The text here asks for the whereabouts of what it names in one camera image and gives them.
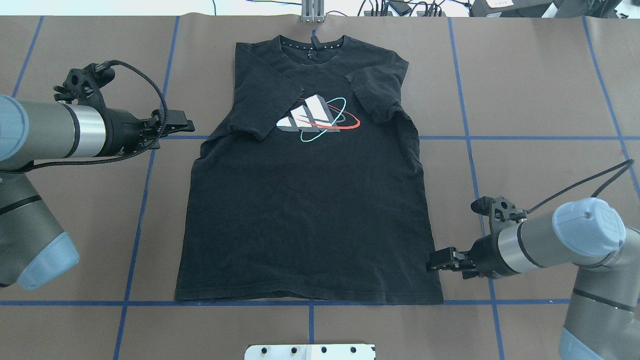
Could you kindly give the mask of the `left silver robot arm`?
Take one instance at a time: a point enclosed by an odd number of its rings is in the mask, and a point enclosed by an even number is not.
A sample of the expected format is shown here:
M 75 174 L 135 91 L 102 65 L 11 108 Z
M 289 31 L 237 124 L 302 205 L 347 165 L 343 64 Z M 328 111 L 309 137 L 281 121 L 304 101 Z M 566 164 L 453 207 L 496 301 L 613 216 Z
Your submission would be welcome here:
M 79 262 L 69 233 L 27 173 L 117 162 L 172 133 L 194 132 L 185 112 L 156 109 L 139 119 L 102 100 L 42 102 L 1 96 L 1 287 L 38 289 Z

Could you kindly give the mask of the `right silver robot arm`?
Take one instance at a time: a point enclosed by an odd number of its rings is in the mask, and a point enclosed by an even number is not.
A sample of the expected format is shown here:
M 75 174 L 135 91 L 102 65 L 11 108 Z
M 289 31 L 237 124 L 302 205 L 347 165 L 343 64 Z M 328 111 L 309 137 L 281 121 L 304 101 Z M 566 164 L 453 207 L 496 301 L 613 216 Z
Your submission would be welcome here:
M 558 354 L 563 360 L 637 360 L 640 289 L 637 228 L 624 225 L 606 201 L 588 197 L 529 218 L 504 197 L 483 196 L 471 210 L 489 219 L 490 233 L 470 250 L 428 255 L 428 271 L 461 272 L 466 280 L 498 280 L 562 264 L 578 267 Z

